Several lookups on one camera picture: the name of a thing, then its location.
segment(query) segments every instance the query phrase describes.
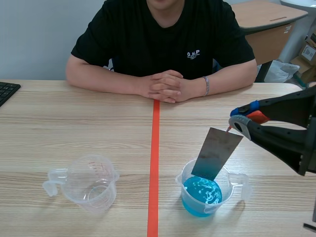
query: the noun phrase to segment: black t-shirt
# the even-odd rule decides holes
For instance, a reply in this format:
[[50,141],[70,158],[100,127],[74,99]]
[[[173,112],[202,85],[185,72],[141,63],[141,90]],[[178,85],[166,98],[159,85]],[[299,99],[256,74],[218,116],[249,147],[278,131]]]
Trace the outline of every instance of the black t-shirt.
[[232,8],[222,0],[185,0],[178,22],[162,28],[146,0],[107,0],[78,39],[72,54],[91,65],[143,77],[167,70],[185,79],[254,59]]

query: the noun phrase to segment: clasped hands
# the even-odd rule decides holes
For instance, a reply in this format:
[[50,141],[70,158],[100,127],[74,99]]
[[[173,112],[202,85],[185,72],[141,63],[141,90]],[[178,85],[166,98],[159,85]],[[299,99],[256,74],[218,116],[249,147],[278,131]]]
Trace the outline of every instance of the clasped hands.
[[176,71],[169,70],[143,78],[146,85],[144,97],[167,102],[176,103],[186,101],[194,97],[192,93],[193,82],[184,79]]

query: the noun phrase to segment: cardboard box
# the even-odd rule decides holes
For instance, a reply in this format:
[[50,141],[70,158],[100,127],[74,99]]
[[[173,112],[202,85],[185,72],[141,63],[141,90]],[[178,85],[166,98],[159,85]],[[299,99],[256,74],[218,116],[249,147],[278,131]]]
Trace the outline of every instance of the cardboard box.
[[279,58],[294,28],[294,24],[291,23],[246,35],[246,40],[253,49],[258,65]]
[[315,81],[316,66],[312,66],[304,61],[300,56],[291,60],[291,64],[300,66],[296,76],[305,84]]
[[311,37],[309,37],[309,38],[307,39],[307,42],[308,42],[310,45],[316,47],[316,30],[312,33]]
[[310,65],[316,65],[316,48],[305,42],[299,56]]

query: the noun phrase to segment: plastic bag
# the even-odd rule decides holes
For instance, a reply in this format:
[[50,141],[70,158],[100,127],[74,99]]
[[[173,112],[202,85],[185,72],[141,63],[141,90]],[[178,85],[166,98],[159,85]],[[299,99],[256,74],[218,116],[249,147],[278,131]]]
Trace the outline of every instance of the plastic bag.
[[267,83],[283,83],[293,77],[293,75],[300,69],[300,66],[273,61],[269,71],[266,75],[265,82]]

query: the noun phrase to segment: neck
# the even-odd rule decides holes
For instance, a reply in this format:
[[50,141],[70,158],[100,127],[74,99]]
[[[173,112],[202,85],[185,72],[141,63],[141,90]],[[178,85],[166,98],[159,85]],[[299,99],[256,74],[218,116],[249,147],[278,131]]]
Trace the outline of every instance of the neck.
[[151,12],[153,18],[163,28],[173,26],[174,24],[177,23],[177,21],[179,20],[181,16],[184,3],[185,3],[185,0],[178,0],[170,7],[163,10],[159,10],[159,9],[154,8],[147,1],[149,11]]

